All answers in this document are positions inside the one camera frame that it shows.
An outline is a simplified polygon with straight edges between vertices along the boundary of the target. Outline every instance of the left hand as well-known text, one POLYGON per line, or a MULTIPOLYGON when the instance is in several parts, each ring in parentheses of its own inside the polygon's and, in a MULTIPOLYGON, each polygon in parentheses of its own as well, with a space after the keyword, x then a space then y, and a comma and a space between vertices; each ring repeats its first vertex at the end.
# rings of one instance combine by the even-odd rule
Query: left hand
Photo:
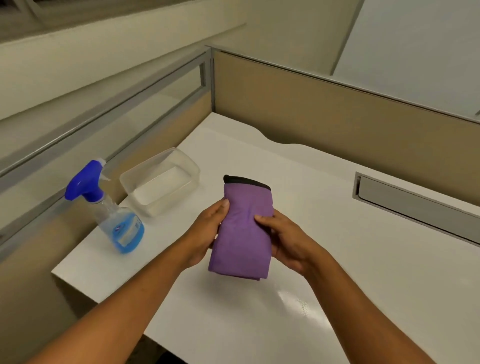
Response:
POLYGON ((186 268, 203 259, 218 232, 218 226, 227 216, 230 202, 221 199, 203 210, 192 226, 174 243, 181 247, 186 258, 186 268))

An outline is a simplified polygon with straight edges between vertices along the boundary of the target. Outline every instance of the bottle label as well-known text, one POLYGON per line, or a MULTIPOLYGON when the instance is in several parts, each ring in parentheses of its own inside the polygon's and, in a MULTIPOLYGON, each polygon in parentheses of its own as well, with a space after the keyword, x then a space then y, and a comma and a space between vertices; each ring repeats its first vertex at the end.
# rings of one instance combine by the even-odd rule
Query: bottle label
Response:
POLYGON ((135 214, 128 216, 123 222, 114 227, 113 239, 121 246, 127 246, 137 235, 142 222, 135 214))

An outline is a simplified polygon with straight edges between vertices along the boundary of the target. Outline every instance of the black edge trim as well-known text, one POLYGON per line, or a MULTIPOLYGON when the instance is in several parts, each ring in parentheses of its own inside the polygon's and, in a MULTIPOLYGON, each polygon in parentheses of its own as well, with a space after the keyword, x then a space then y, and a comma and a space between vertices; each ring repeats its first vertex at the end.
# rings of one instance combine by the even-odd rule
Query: black edge trim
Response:
POLYGON ((224 183, 243 183, 243 184, 251 184, 253 186, 258 186, 258 187, 263 187, 263 188, 266 188, 267 190, 272 190, 270 188, 270 186, 267 186, 266 184, 264 183, 261 183, 261 182, 258 182, 258 181, 255 181, 255 180, 251 180, 250 178, 245 178, 245 177, 238 177, 238 176, 229 176, 228 174, 226 174, 225 176, 223 176, 223 182, 224 183))

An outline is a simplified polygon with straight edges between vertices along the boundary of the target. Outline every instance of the clear plastic bottle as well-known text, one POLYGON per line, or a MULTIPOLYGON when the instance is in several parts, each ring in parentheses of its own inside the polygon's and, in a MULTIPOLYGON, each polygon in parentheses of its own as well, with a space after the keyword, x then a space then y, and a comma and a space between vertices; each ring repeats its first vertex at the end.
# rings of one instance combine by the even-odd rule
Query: clear plastic bottle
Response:
POLYGON ((90 203, 99 228, 121 253, 129 253, 139 244, 145 227, 132 210, 115 204, 98 186, 104 165, 101 159, 90 161, 70 181, 65 198, 74 200, 83 196, 90 203))

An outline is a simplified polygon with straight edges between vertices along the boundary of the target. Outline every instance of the right hand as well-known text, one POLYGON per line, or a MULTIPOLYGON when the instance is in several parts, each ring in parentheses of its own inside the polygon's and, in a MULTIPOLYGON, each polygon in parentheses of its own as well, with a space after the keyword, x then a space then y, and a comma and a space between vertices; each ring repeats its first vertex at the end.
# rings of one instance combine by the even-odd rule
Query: right hand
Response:
POLYGON ((272 256, 303 276, 314 268, 316 256, 326 252, 300 226, 277 210, 272 217, 255 215, 255 221, 272 229, 272 256))

